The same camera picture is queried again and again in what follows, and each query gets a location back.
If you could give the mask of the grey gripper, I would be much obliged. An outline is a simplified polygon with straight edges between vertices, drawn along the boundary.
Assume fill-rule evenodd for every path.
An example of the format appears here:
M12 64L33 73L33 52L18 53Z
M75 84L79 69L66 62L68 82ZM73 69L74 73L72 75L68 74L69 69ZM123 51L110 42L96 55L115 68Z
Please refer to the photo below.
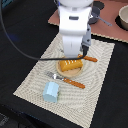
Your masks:
M91 46L91 27L90 25L87 25L87 32L83 36L81 43L81 50L83 51L84 55L87 54L87 51L89 50L90 46Z

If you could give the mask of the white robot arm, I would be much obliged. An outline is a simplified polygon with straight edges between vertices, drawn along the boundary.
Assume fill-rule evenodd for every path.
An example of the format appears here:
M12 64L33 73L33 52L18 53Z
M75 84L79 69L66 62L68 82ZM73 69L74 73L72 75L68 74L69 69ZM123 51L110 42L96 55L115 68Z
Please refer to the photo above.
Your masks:
M80 48L88 51L91 45L91 16L93 0L58 0L60 18L59 32L62 35L64 55L76 58Z

